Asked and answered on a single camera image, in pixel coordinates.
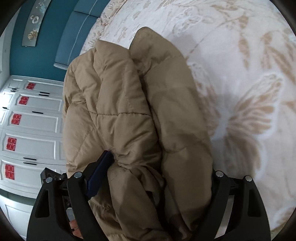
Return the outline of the person's left hand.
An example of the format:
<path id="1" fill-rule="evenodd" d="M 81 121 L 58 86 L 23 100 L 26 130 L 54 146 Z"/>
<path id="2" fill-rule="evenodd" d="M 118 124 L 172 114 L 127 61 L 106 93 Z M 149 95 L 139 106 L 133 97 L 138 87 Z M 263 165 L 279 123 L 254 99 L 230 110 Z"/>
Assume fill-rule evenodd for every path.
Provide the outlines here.
<path id="1" fill-rule="evenodd" d="M 73 235 L 83 239 L 77 221 L 74 219 L 74 220 L 69 222 L 69 225 L 70 225 L 70 228 L 72 230 Z"/>

